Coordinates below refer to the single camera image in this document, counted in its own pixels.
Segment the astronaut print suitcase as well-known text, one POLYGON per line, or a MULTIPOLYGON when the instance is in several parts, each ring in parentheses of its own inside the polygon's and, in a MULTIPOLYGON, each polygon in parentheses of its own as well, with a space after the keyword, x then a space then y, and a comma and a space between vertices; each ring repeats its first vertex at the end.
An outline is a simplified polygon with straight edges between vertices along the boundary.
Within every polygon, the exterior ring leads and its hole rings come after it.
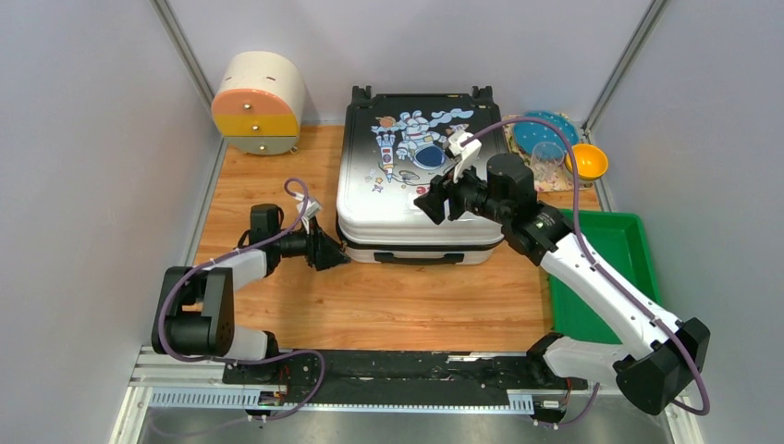
POLYGON ((434 224, 414 204, 452 166, 445 147, 457 131, 501 119, 493 90, 379 93, 355 86, 347 107, 337 183, 336 231, 355 262, 477 265, 503 236, 497 223, 465 213, 434 224))

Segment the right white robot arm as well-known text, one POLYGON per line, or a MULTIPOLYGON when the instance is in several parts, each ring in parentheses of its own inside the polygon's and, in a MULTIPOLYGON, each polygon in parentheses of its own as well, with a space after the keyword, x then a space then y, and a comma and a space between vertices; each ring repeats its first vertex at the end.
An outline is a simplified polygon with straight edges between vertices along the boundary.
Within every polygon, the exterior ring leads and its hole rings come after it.
POLYGON ((702 369, 709 328, 650 300, 616 271, 582 234, 579 215, 565 216, 537 197, 533 172, 515 154, 498 154, 481 179, 475 167, 432 178, 414 204, 434 223, 465 213, 491 220, 517 253, 566 284, 613 330, 602 344, 549 333, 528 351, 527 374, 538 387, 578 378, 615 387, 639 410, 656 415, 673 404, 706 416, 711 409, 702 369))

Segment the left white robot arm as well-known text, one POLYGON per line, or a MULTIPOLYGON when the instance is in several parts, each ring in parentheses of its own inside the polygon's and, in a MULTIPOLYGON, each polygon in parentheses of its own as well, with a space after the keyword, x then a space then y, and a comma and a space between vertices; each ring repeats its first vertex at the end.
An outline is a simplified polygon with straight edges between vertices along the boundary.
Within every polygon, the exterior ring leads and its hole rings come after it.
POLYGON ((349 263, 340 243, 320 227, 318 210, 311 204, 284 228, 279 206, 257 204, 237 249, 205 265, 168 268, 153 323, 154 351, 182 362, 246 364, 259 383, 277 380, 283 361, 275 335, 236 325, 235 294, 267 278, 284 258, 302 257, 316 271, 349 263))

